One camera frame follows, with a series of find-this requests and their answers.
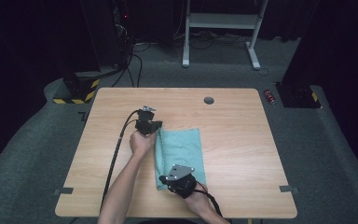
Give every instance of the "forearm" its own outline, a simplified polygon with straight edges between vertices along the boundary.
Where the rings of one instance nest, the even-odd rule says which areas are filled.
[[[133,156],[108,190],[98,224],[122,224],[130,207],[135,179],[142,158]]]
[[[209,224],[227,224],[229,223],[224,218],[220,217],[212,208],[205,212],[198,214],[202,220]]]

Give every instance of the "shelf leg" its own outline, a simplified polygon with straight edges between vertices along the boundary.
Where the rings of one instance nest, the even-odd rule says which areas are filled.
[[[187,0],[187,10],[186,10],[186,33],[185,33],[185,45],[183,47],[183,67],[190,66],[190,47],[188,44],[190,37],[190,0]]]
[[[264,13],[267,8],[267,3],[269,0],[264,0],[263,5],[261,6],[260,12],[258,13],[258,18],[255,23],[255,29],[252,34],[251,42],[246,42],[246,48],[248,49],[249,56],[251,57],[252,66],[254,70],[260,70],[261,66],[258,62],[257,56],[255,55],[255,41],[257,40],[258,32],[260,31],[261,22],[264,18]]]

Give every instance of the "gray carpet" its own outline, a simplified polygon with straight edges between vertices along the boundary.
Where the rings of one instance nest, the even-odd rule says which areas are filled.
[[[197,41],[192,44],[205,46]],[[267,219],[264,223],[358,223],[358,161],[322,88],[312,86],[323,108],[298,109],[283,107],[274,87],[276,81],[282,80],[297,44],[298,41],[283,43],[279,38],[258,40],[255,50],[263,67],[260,71],[250,65],[243,42],[190,49],[188,68],[181,66],[181,48],[151,45],[146,49],[148,45],[140,45],[135,51],[146,49],[136,52],[143,60],[140,87],[254,88],[261,96],[263,90],[272,90],[277,104],[269,105],[262,97],[263,106],[289,184],[299,189],[294,195],[298,215],[294,219]],[[139,65],[133,58],[130,70],[135,80]],[[111,86],[117,78],[118,75],[102,78],[99,88]],[[48,102],[19,129],[0,155],[0,223],[65,224],[72,220],[55,215],[58,196],[53,192],[63,185],[83,131],[79,112],[88,113],[92,102],[53,104],[52,96],[60,82],[46,86]],[[128,73],[117,86],[131,86]],[[75,223],[96,220],[82,217]]]

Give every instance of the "cloth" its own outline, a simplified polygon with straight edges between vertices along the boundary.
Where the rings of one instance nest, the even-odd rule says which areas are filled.
[[[201,184],[206,185],[199,129],[182,131],[159,129],[156,136],[155,157],[157,189],[167,188],[158,178],[161,175],[168,175],[174,164],[193,167],[195,171],[191,174]]]

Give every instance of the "dark curtain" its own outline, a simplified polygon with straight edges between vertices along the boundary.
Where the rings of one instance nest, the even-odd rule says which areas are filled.
[[[45,86],[59,78],[46,57],[38,3],[0,0],[0,153],[46,103]]]
[[[320,85],[358,159],[358,0],[321,0],[282,84]]]
[[[269,0],[259,37],[282,41],[301,37],[310,22],[318,0]]]

